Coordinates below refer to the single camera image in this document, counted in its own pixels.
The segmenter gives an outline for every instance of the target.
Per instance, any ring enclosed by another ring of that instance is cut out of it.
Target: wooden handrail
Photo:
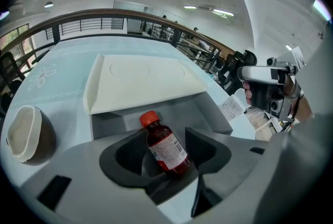
[[[216,48],[221,50],[221,53],[224,57],[227,57],[229,53],[235,53],[234,50],[227,47],[226,45],[211,39],[210,37],[204,36],[200,33],[194,32],[192,29],[189,29],[183,25],[175,23],[165,18],[160,18],[155,15],[147,14],[140,11],[133,11],[133,10],[123,10],[123,9],[89,9],[89,10],[80,10],[76,12],[72,12],[69,14],[59,15],[57,17],[48,19],[44,22],[41,22],[22,34],[16,37],[13,41],[11,41],[7,46],[5,46],[2,50],[2,53],[6,53],[14,48],[16,45],[20,44],[25,39],[29,38],[30,36],[43,31],[45,29],[51,28],[55,25],[60,25],[62,23],[83,20],[83,19],[92,19],[92,18],[128,18],[128,19],[136,19],[141,21],[153,22],[160,25],[165,25],[167,27],[171,27],[173,29],[180,30],[186,34],[190,34],[195,38],[203,40],[210,44],[211,46],[215,46]]]

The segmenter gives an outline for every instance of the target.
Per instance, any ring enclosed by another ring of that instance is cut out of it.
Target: flower decal
[[[28,87],[28,91],[32,90],[35,86],[37,86],[37,88],[42,87],[45,84],[46,77],[49,77],[57,72],[55,66],[55,64],[52,64],[48,68],[42,67],[40,69],[39,75],[31,77],[29,80],[31,85]]]

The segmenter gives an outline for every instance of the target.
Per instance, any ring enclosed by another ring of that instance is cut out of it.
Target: brown glass bottle
[[[158,164],[168,174],[180,176],[191,165],[188,155],[171,129],[160,124],[155,111],[140,117],[141,124],[148,130],[147,143]]]

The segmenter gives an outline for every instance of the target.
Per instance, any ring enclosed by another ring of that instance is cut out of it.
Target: black slot
[[[218,172],[229,162],[232,155],[226,145],[191,128],[185,128],[185,142],[187,153],[199,174]]]
[[[54,210],[72,179],[57,175],[38,196],[38,201]]]
[[[137,136],[116,151],[116,161],[124,169],[141,175],[142,162],[148,151],[146,134]]]
[[[250,149],[250,151],[253,152],[253,153],[257,153],[259,155],[262,155],[265,152],[265,149],[260,148],[260,147],[252,147]]]
[[[206,187],[202,175],[200,175],[198,180],[196,198],[194,200],[191,211],[191,217],[194,218],[196,216],[199,216],[200,214],[211,209],[221,201],[222,199],[215,192]]]

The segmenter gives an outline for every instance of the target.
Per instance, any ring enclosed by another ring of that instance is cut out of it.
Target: bottle label
[[[174,169],[187,157],[186,151],[173,133],[149,147],[149,150],[164,170]]]

